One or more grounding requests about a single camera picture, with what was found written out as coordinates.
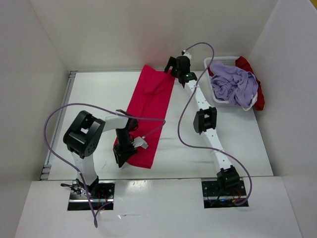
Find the pink t shirt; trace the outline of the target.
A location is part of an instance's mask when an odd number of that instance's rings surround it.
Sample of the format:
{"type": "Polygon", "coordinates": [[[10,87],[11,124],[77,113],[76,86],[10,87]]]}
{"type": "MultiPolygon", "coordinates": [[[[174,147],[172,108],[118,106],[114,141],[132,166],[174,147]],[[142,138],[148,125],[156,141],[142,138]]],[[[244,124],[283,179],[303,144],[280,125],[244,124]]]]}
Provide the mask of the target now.
{"type": "Polygon", "coordinates": [[[162,131],[161,119],[166,116],[174,81],[175,78],[167,73],[157,71],[148,65],[143,67],[126,112],[135,117],[160,120],[137,119],[139,126],[130,134],[134,138],[143,137],[148,148],[138,147],[137,153],[126,163],[151,168],[162,131]]]}

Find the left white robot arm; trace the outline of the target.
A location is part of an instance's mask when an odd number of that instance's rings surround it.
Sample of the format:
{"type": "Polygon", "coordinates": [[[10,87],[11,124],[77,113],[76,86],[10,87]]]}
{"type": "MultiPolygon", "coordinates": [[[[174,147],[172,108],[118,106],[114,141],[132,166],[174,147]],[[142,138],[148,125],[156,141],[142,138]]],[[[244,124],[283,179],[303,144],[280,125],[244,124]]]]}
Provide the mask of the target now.
{"type": "Polygon", "coordinates": [[[119,112],[124,116],[111,115],[98,119],[87,111],[80,111],[63,137],[63,143],[71,152],[75,166],[80,170],[76,183],[87,198],[93,198],[99,192],[99,177],[95,171],[93,153],[102,133],[110,130],[116,132],[113,152],[119,168],[137,153],[134,137],[130,133],[138,128],[138,121],[130,118],[123,110],[119,112]]]}

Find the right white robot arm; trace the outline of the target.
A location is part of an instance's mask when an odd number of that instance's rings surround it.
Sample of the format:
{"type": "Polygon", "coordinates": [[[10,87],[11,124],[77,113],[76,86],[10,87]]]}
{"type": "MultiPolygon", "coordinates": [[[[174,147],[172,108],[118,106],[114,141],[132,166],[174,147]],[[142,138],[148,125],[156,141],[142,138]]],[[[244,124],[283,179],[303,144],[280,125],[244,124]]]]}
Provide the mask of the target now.
{"type": "Polygon", "coordinates": [[[223,146],[219,140],[216,121],[217,109],[212,107],[206,100],[198,83],[198,78],[190,70],[190,57],[182,55],[179,57],[170,57],[164,69],[165,73],[178,79],[178,82],[190,94],[190,99],[186,103],[180,119],[191,101],[194,101],[197,107],[193,120],[195,133],[199,134],[205,141],[206,146],[195,146],[195,148],[205,148],[214,151],[214,164],[217,170],[217,195],[228,195],[233,191],[240,181],[240,176],[234,165],[230,161],[230,156],[224,152],[223,146]]]}

